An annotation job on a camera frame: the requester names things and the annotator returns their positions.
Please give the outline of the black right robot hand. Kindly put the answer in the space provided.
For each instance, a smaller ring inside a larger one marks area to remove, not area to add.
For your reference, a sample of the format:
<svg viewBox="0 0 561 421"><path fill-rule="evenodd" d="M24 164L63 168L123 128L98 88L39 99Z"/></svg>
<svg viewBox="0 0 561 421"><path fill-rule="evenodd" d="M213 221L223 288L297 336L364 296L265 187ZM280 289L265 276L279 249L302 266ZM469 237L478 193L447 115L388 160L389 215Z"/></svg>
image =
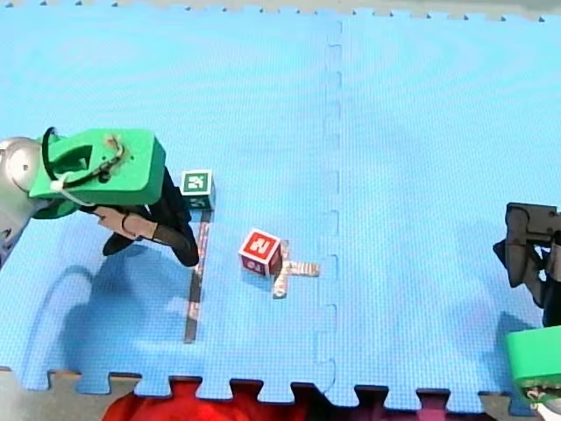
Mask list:
<svg viewBox="0 0 561 421"><path fill-rule="evenodd" d="M508 203L505 238L493 246L511 288L523 285L543 311L543 325L560 325L560 212L551 205Z"/></svg>

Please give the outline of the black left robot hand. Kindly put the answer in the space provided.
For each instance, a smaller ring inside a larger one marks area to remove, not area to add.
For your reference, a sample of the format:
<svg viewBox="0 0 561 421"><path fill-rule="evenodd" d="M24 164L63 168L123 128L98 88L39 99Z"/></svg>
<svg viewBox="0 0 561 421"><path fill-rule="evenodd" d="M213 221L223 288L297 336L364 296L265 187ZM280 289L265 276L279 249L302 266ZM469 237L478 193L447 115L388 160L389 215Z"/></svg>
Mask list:
<svg viewBox="0 0 561 421"><path fill-rule="evenodd" d="M199 262L198 246L194 233L189 226L191 216L185 207L181 192L173 183L167 168L161 188L160 199L156 203L133 206L109 206L125 216L138 215L150 223L156 224L155 238L152 242L170 246L185 267L194 267Z"/></svg>

